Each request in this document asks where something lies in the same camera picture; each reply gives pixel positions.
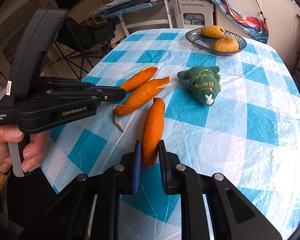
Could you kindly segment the person left hand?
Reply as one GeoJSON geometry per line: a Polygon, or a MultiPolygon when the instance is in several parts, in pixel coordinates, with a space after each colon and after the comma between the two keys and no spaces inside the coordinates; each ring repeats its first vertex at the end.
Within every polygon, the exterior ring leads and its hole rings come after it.
{"type": "MultiPolygon", "coordinates": [[[[32,140],[23,150],[24,172],[31,172],[41,166],[48,146],[50,131],[40,132],[32,136],[32,140]]],[[[15,125],[0,126],[0,172],[6,174],[13,162],[11,154],[19,154],[18,143],[24,139],[24,133],[15,125]]]]}

